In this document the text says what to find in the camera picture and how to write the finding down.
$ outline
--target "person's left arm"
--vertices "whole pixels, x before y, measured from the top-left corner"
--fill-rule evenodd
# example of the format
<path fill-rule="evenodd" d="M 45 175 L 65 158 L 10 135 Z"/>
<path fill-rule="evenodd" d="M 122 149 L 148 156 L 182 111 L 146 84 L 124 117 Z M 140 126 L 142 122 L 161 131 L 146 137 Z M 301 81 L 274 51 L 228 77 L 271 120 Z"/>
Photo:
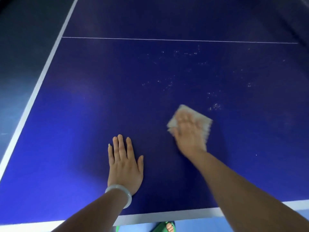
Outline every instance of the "person's left arm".
<path fill-rule="evenodd" d="M 140 156 L 136 162 L 131 139 L 127 138 L 127 152 L 122 135 L 113 138 L 108 145 L 109 176 L 108 186 L 122 185 L 134 195 L 143 180 L 144 162 Z M 126 193 L 112 189 L 100 198 L 72 215 L 53 232 L 109 232 L 120 212 L 128 202 Z"/>

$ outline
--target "white bangle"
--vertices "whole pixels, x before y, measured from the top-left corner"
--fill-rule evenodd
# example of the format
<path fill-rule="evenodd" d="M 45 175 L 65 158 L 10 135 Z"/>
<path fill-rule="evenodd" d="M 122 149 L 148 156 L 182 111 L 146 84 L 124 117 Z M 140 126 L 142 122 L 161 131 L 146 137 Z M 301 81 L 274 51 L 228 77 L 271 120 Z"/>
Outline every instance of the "white bangle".
<path fill-rule="evenodd" d="M 128 202 L 127 202 L 127 204 L 125 205 L 124 208 L 129 207 L 131 202 L 132 202 L 132 195 L 131 195 L 130 191 L 122 185 L 111 185 L 111 186 L 106 188 L 105 193 L 112 190 L 112 189 L 119 189 L 119 190 L 122 190 L 123 192 L 126 193 L 126 195 L 128 196 Z"/>

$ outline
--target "foot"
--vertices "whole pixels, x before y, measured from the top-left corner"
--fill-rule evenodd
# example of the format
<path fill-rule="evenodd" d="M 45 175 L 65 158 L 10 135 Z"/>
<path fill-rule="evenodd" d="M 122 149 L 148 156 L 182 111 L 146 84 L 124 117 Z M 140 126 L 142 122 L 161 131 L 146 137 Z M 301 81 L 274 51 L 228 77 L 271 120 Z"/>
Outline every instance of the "foot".
<path fill-rule="evenodd" d="M 172 223 L 167 223 L 166 228 L 167 228 L 168 232 L 174 232 L 174 227 L 173 227 Z"/>

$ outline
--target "person's right arm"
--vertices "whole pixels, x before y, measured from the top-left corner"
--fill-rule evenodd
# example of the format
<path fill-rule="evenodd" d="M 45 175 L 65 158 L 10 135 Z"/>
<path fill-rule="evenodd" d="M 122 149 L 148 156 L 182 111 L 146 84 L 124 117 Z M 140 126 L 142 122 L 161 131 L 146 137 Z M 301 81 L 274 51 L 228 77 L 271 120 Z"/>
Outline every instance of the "person's right arm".
<path fill-rule="evenodd" d="M 180 111 L 176 119 L 178 148 L 203 175 L 234 231 L 309 231 L 309 221 L 300 214 L 208 153 L 201 126 L 190 113 Z"/>

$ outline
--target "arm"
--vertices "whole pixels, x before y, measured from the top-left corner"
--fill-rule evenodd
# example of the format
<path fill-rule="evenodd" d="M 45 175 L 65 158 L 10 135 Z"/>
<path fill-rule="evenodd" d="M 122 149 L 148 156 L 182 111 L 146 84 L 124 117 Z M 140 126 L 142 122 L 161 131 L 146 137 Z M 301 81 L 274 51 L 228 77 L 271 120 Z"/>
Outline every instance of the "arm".
<path fill-rule="evenodd" d="M 203 175 L 234 231 L 309 231 L 309 222 L 300 214 L 208 153 L 201 125 L 190 113 L 180 111 L 176 119 L 178 148 Z"/>
<path fill-rule="evenodd" d="M 143 156 L 136 163 L 130 138 L 126 142 L 127 152 L 122 135 L 113 138 L 114 154 L 112 146 L 108 145 L 110 170 L 107 184 L 123 185 L 134 195 L 143 180 Z M 110 231 L 127 202 L 128 197 L 122 190 L 112 189 L 71 216 L 53 232 Z"/>

